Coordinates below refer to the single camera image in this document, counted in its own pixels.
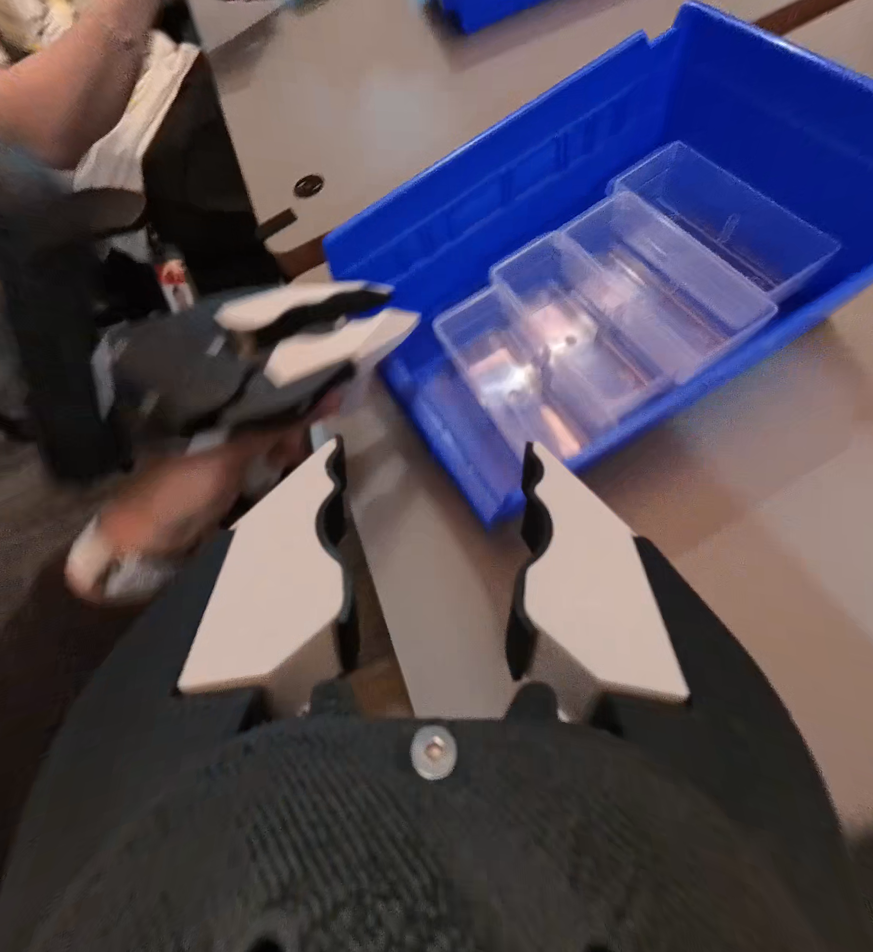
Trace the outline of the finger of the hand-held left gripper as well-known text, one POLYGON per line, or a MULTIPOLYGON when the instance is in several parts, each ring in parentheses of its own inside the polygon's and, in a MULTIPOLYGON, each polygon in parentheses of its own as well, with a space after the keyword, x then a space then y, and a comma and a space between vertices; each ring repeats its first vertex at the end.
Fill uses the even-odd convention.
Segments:
POLYGON ((224 303, 215 321, 238 334, 293 335, 314 323, 383 306, 393 293, 392 286, 369 281, 293 283, 224 303))
POLYGON ((262 372, 276 387, 291 385, 337 363, 350 363, 358 374, 365 373, 397 349, 419 322, 419 312, 383 309, 332 330, 299 334, 275 347, 262 372))

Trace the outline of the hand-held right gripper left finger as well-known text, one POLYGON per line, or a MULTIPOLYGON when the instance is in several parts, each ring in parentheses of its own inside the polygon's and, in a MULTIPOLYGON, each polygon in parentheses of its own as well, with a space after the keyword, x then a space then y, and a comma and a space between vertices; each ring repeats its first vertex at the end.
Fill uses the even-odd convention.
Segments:
POLYGON ((300 715, 316 686, 356 668, 357 600, 340 552, 346 487, 335 436, 236 522, 179 694, 250 689, 268 713, 300 715))

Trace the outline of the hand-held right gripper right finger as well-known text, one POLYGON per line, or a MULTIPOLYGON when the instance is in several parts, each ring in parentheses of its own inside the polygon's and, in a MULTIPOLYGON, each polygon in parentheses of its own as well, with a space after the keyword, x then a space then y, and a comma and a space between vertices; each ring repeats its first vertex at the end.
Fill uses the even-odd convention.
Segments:
POLYGON ((605 697, 676 708, 690 700, 637 538, 540 443, 525 446, 525 507, 505 632, 517 685, 548 685, 563 720, 605 697))

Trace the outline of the clear plastic drawer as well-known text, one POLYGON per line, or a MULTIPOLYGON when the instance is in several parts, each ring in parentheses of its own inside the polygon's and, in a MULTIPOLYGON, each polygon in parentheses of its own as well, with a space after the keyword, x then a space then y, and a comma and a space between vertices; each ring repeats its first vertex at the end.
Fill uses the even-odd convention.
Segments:
POLYGON ((599 308, 604 269, 561 232, 549 232, 490 268, 538 364, 545 400, 590 442, 670 391, 671 375, 599 308))
POLYGON ((691 146, 673 141, 614 176, 775 303, 805 288, 839 253, 832 235, 777 204, 691 146))
POLYGON ((770 323, 765 292, 633 192, 558 230, 590 262, 582 295, 675 387, 770 323))
POLYGON ((585 432, 556 398, 545 361, 522 333, 506 292, 480 290, 437 316, 433 331, 517 457, 533 442, 562 460, 583 449, 585 432))

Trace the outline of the blue plastic bin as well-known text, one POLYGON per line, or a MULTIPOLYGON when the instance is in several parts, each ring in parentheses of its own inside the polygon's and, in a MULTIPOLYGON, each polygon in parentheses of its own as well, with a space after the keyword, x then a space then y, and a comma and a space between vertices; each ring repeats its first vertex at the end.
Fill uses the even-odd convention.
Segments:
POLYGON ((490 265, 569 222, 616 173, 680 140, 838 240, 768 327, 570 463, 590 468, 825 321, 873 284, 873 80, 710 6, 686 3, 331 232, 335 278, 390 285, 421 321, 380 375, 486 529, 524 507, 521 463, 431 323, 490 265))

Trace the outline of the person's left hand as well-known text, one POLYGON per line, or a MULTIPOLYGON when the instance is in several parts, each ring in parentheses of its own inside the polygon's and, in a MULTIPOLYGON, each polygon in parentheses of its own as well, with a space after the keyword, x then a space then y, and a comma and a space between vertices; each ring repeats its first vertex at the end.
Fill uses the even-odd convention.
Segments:
POLYGON ((212 448, 164 458, 133 478, 97 516, 97 539, 112 560, 171 560, 219 527, 253 466, 300 463, 310 426, 245 431, 212 448))

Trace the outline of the red white badge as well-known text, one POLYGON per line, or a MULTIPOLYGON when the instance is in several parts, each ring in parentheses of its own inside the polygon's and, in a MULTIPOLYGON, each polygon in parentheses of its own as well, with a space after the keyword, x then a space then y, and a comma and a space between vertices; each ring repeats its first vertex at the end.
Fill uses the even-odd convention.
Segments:
POLYGON ((174 247, 162 248, 154 263, 159 289, 170 312, 181 313, 194 306, 195 291, 181 253, 174 247))

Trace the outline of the person's black garment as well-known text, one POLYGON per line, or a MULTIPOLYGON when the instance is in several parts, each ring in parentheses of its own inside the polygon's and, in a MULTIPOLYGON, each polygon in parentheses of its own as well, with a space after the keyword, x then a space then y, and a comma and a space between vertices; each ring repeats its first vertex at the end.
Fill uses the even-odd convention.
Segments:
MULTIPOLYGON (((145 220, 183 254, 199 291, 238 296, 285 282, 257 221, 211 73, 188 73, 144 158, 145 220)), ((88 242, 25 244, 11 292, 27 406, 50 475, 86 485, 124 469, 128 439, 115 411, 100 414, 92 359, 99 266, 88 242)))

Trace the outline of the person's white shirt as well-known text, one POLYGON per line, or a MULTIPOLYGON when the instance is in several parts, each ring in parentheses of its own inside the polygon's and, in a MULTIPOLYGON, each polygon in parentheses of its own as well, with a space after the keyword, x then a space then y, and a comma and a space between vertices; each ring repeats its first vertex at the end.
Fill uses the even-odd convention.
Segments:
POLYGON ((0 1, 0 145, 76 191, 144 192, 142 165, 199 49, 162 2, 0 1))

